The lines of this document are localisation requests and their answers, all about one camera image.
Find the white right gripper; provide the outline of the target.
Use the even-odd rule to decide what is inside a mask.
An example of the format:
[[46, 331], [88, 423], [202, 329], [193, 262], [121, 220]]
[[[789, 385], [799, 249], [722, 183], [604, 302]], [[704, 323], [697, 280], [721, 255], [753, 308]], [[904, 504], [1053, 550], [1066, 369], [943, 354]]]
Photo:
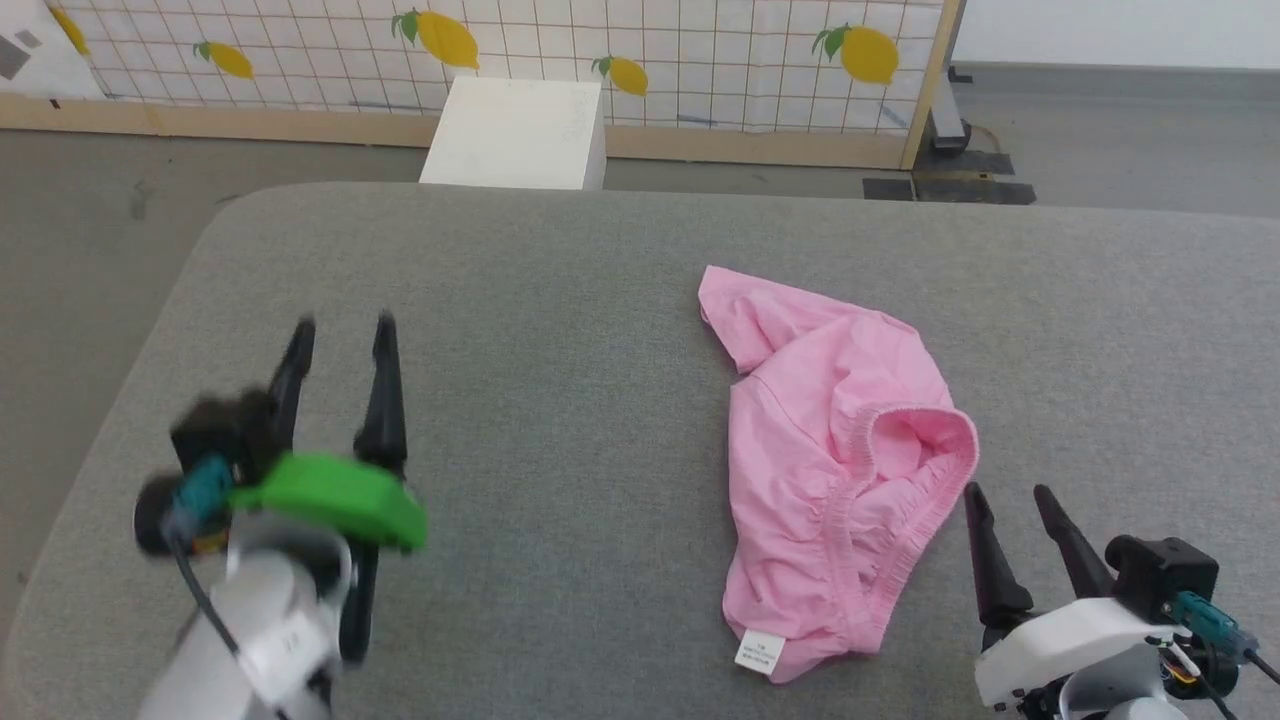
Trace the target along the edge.
[[1110, 597], [1114, 577], [1052, 489], [1034, 486], [1046, 534], [1059, 547], [1076, 598], [1036, 618], [1034, 600], [1014, 575], [995, 514], [975, 482], [963, 495], [983, 651], [975, 661], [980, 702], [1032, 710], [1033, 691], [1060, 688], [1052, 714], [1175, 714], [1164, 688], [1160, 651], [1187, 629], [1151, 624]]

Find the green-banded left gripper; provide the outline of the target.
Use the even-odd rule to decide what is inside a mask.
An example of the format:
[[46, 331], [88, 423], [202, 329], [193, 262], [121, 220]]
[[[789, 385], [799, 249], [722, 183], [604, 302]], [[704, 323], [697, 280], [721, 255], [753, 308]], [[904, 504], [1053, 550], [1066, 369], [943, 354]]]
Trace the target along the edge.
[[[292, 451], [300, 396], [314, 356], [314, 318], [301, 318], [268, 387], [271, 398], [270, 454]], [[261, 484], [236, 489], [234, 510], [266, 510], [310, 521], [342, 536], [355, 580], [344, 598], [339, 647], [348, 664], [361, 664], [372, 634], [372, 606], [380, 552], [412, 553], [426, 544], [428, 515], [404, 483], [408, 448], [396, 319], [381, 313], [372, 342], [374, 375], [355, 457], [288, 454]]]

